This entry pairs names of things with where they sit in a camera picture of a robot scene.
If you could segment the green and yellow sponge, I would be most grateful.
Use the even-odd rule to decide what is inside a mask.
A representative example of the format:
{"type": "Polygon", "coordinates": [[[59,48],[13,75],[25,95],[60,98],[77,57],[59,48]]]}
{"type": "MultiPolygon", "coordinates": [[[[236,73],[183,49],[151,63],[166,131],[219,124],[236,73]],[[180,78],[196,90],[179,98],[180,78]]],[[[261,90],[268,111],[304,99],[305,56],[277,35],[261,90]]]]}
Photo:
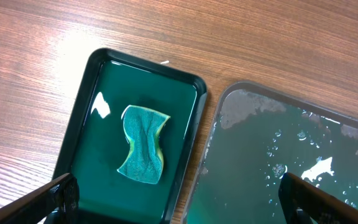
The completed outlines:
{"type": "Polygon", "coordinates": [[[146,107],[129,105],[121,118],[129,153],[117,169],[118,173],[137,182],[157,184],[164,167],[159,138],[170,116],[146,107]]]}

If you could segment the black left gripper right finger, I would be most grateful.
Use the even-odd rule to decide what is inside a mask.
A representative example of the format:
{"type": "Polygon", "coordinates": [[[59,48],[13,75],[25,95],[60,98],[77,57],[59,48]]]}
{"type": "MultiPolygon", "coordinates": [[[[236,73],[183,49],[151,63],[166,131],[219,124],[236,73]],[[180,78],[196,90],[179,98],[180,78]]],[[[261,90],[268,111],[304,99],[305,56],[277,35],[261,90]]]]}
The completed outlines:
{"type": "Polygon", "coordinates": [[[358,224],[357,209],[292,173],[283,175],[278,196],[287,224],[358,224]]]}

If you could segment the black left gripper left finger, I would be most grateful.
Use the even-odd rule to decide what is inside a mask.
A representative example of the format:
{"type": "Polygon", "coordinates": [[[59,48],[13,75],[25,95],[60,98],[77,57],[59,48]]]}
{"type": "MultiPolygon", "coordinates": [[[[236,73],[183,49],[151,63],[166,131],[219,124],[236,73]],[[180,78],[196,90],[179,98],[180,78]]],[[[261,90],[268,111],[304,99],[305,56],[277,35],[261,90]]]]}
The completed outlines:
{"type": "Polygon", "coordinates": [[[0,208],[0,224],[38,223],[45,217],[52,223],[75,223],[79,197],[77,179],[63,174],[0,208]]]}

